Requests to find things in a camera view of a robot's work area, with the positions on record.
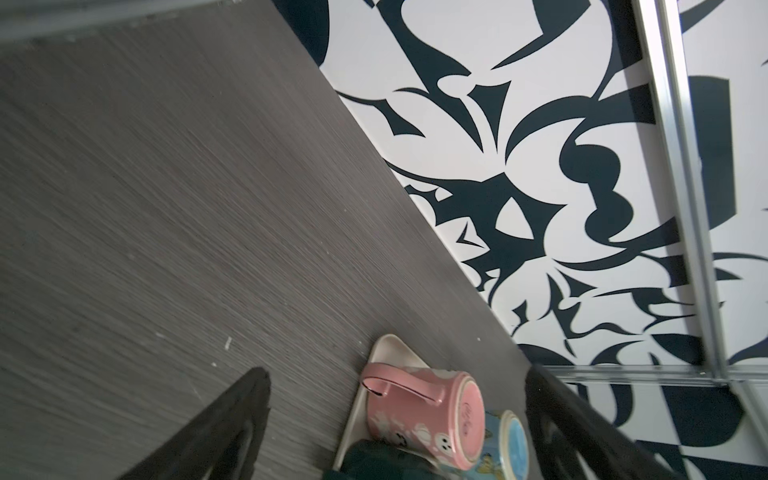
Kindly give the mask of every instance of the white tray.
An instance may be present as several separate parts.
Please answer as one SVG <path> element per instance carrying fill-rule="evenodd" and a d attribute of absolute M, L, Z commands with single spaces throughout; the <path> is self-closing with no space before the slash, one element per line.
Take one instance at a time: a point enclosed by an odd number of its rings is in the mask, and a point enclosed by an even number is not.
<path fill-rule="evenodd" d="M 391 366 L 414 366 L 418 368 L 429 368 L 420 359 L 413 350 L 411 350 L 401 339 L 390 334 L 376 340 L 371 348 L 371 354 L 368 356 L 369 362 L 388 363 Z M 336 458 L 333 460 L 333 469 L 337 472 L 341 469 L 344 462 L 344 455 L 349 447 L 362 439 L 371 439 L 368 433 L 368 421 L 366 420 L 366 406 L 368 405 L 368 390 L 362 385 L 357 387 L 357 395 L 352 403 L 352 411 L 349 413 L 349 419 L 346 421 L 344 435 L 341 437 L 339 449 L 336 451 Z"/>

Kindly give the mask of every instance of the pink mug handle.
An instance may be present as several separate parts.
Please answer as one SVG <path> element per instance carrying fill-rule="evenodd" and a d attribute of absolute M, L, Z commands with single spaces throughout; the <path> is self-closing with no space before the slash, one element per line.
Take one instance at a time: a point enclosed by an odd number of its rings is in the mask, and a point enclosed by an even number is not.
<path fill-rule="evenodd" d="M 398 386 L 423 399 L 429 405 L 438 406 L 445 398 L 445 388 L 419 379 L 386 363 L 372 362 L 362 369 L 360 383 L 378 396 L 387 396 L 391 386 Z"/>

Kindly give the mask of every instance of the vertical metal post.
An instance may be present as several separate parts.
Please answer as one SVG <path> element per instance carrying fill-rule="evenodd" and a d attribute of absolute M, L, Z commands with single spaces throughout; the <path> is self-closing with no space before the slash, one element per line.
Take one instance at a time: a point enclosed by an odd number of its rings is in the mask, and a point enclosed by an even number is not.
<path fill-rule="evenodd" d="M 725 381 L 727 355 L 677 0 L 634 0 L 634 12 L 653 78 L 656 121 L 669 160 L 677 225 L 701 326 L 706 367 L 713 379 Z"/>

